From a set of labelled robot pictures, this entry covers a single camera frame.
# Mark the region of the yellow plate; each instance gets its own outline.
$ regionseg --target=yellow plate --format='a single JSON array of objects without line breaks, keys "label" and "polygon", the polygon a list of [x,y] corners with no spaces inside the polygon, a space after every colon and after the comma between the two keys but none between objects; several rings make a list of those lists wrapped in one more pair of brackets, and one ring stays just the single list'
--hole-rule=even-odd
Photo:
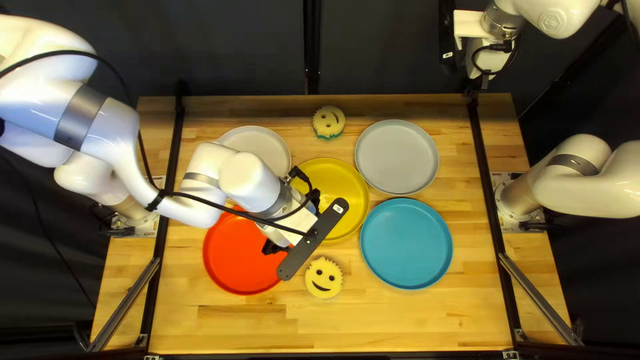
[{"label": "yellow plate", "polygon": [[[320,212],[337,197],[349,203],[347,213],[324,240],[339,240],[358,230],[369,212],[369,189],[362,175],[351,165],[331,158],[309,160],[299,167],[309,176],[311,185],[320,190]],[[292,185],[301,193],[308,192],[309,187],[300,179]]]}]

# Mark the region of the wooden table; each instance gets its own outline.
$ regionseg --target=wooden table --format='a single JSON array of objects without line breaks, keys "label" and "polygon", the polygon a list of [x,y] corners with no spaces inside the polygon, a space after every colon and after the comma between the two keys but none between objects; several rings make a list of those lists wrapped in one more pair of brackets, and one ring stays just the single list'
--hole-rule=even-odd
[{"label": "wooden table", "polygon": [[[325,104],[347,116],[344,133],[315,138],[310,117]],[[439,212],[454,243],[447,274],[432,287],[397,290],[364,263],[358,234],[322,244],[312,256],[328,256],[345,273],[342,292],[331,300],[311,297],[303,269],[290,281],[251,297],[219,289],[202,264],[205,229],[172,220],[150,339],[159,354],[260,352],[382,352],[502,350],[511,346],[497,264],[465,100],[447,95],[322,95],[188,97],[177,185],[195,147],[243,125],[276,131],[292,163],[318,157],[354,165],[360,133],[377,120],[405,119],[423,127],[440,153],[440,170],[425,190],[412,195]],[[140,99],[141,128],[154,174],[166,172],[173,124],[173,98]],[[524,171],[528,161],[509,94],[483,94],[479,115],[491,170]],[[390,195],[369,187],[371,208]],[[568,321],[562,289],[546,234],[505,234],[509,256]],[[112,239],[92,336],[113,312],[153,253],[153,239]],[[516,299],[527,335],[561,342],[523,291]],[[144,298],[129,313],[109,348],[130,346],[140,331]]]}]

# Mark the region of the plate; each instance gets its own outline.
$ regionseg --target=plate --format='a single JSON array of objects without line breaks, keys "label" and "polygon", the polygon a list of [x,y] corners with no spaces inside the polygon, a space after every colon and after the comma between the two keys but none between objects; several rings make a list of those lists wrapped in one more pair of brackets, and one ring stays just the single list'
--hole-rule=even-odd
[{"label": "plate", "polygon": [[410,195],[427,187],[440,162],[429,134],[404,120],[379,121],[365,129],[355,158],[367,183],[391,195]]},{"label": "plate", "polygon": [[413,199],[376,206],[360,231],[360,249],[371,271],[396,288],[416,290],[436,283],[453,255],[451,233],[442,217]]},{"label": "plate", "polygon": [[[358,171],[344,161],[331,158],[309,160],[299,167],[309,176],[311,185],[320,190],[320,212],[337,197],[349,203],[349,211],[324,241],[340,240],[358,230],[369,212],[369,189]],[[291,184],[303,194],[309,191],[300,179],[294,179]]]},{"label": "plate", "polygon": [[291,153],[287,143],[266,127],[237,127],[224,133],[217,142],[234,150],[256,154],[277,176],[284,177],[291,170]]},{"label": "plate", "polygon": [[254,295],[276,286],[280,282],[276,270],[287,253],[264,255],[266,240],[255,222],[224,212],[207,232],[202,247],[209,277],[236,295]]}]

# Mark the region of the sponge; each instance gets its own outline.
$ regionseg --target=sponge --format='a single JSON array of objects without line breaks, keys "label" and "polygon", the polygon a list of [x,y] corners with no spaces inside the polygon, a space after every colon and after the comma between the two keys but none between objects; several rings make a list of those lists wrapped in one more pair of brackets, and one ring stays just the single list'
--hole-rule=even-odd
[{"label": "sponge", "polygon": [[332,105],[326,105],[316,111],[311,121],[317,137],[330,140],[342,134],[346,119],[342,110]]}]

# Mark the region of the orange plate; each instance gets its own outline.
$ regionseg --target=orange plate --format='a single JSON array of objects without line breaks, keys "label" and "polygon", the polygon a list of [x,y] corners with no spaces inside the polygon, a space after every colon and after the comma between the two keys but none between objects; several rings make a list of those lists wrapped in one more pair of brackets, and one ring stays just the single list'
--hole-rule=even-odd
[{"label": "orange plate", "polygon": [[254,295],[280,282],[276,269],[287,255],[264,255],[267,238],[251,220],[223,213],[207,232],[202,247],[204,266],[213,281],[236,295]]}]

